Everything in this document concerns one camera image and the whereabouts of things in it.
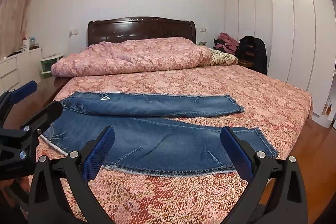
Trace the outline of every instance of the blue gripper pad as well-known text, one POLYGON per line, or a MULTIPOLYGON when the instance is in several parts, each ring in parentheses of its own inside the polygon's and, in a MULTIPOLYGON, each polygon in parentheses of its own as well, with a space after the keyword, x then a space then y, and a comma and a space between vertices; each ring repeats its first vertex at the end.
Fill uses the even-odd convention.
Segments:
POLYGON ((19 101, 34 93, 36 90, 37 83, 35 81, 30 81, 22 87, 18 88, 17 90, 14 90, 10 95, 9 102, 15 105, 19 101))
POLYGON ((239 145, 237 141, 238 138, 236 136, 236 138, 234 138, 232 133, 229 131, 229 129, 223 127, 220 132, 220 141, 234 167, 236 168, 240 178, 246 180, 248 183, 251 183, 253 179, 251 160, 239 145))
POLYGON ((90 180, 94 180, 99 172, 100 167, 104 163, 108 152, 114 144, 115 134, 112 127, 105 129, 105 133, 99 139, 97 144, 91 150, 83 163, 82 179, 88 183, 90 180))

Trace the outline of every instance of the drawer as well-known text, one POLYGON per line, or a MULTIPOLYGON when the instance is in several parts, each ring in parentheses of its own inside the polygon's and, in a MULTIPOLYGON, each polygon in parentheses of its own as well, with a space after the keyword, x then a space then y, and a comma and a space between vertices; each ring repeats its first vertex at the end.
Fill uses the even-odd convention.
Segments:
POLYGON ((3 90, 12 90, 12 88, 17 83, 19 83, 19 75, 17 73, 17 70, 14 70, 6 74, 4 77, 1 77, 1 83, 3 90))
POLYGON ((5 76, 13 70, 16 70, 16 58, 11 58, 3 61, 0 64, 0 77, 5 76))
POLYGON ((15 86, 11 87, 11 90, 17 90, 19 87, 21 87, 20 83, 17 83, 15 86))

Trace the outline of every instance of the pink clothes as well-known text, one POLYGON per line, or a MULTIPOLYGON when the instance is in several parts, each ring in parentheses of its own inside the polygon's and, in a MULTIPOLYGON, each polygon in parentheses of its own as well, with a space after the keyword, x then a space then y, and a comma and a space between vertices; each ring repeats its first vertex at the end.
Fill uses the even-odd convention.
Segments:
POLYGON ((223 40, 225 42, 225 45, 218 43, 215 48, 216 49, 224 49, 227 53, 234 54, 239 43, 237 40, 230 37, 227 33, 221 32, 218 39, 223 40))

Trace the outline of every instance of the bed frame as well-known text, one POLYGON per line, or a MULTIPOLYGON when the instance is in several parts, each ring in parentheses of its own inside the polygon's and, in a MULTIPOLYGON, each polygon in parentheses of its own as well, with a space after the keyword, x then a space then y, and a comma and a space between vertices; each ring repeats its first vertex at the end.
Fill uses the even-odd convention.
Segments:
POLYGON ((89 46, 102 41, 120 43, 160 37, 184 37, 196 44, 196 29, 192 21, 161 17, 127 17, 91 21, 87 27, 89 46))
MULTIPOLYGON (((102 41, 120 43, 128 39, 160 37, 184 37, 196 43, 196 29, 192 21, 181 21, 159 17, 130 17, 89 22, 89 45, 102 41)), ((35 93, 14 105, 5 125, 8 129, 20 129, 20 125, 31 119, 49 104, 70 78, 41 80, 35 93)))

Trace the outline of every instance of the white cabinet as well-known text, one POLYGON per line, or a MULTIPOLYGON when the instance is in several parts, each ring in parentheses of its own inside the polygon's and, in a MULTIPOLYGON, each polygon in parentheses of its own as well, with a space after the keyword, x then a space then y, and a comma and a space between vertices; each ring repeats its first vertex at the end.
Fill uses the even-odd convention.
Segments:
POLYGON ((238 41, 246 35, 254 36, 254 0, 239 0, 238 41))
POLYGON ((294 41, 293 0, 272 0, 272 50, 267 75, 287 82, 294 41))
POLYGON ((321 115, 335 70, 336 20, 332 0, 313 1, 316 18, 316 46, 308 92, 313 98, 314 113, 321 115))
POLYGON ((238 21, 238 0, 225 0, 224 31, 234 39, 238 39, 238 21))
POLYGON ((307 90, 315 51, 315 11, 313 0, 293 0, 294 46, 288 83, 307 90))
POLYGON ((41 63, 40 60, 42 59, 42 53, 41 50, 34 51, 32 50, 30 52, 30 62, 31 62, 31 75, 32 80, 34 80, 36 83, 38 83, 41 80, 41 63))
POLYGON ((31 80, 41 80, 41 49, 25 51, 0 62, 0 92, 17 89, 31 80))
POLYGON ((267 67, 272 49, 273 8, 272 0, 255 0, 255 32, 266 47, 267 67))

